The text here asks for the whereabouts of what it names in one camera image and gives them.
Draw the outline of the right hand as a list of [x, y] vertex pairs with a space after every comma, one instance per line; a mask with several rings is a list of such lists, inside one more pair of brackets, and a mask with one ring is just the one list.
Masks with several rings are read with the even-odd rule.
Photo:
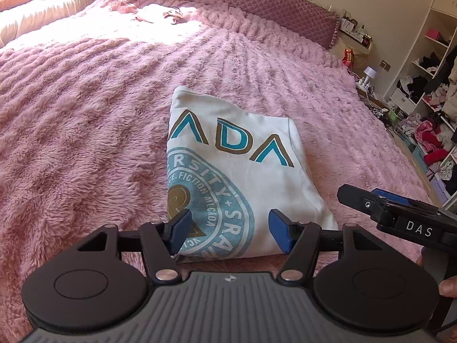
[[451, 255], [423, 247], [416, 263], [430, 273], [441, 296], [456, 299], [456, 266]]

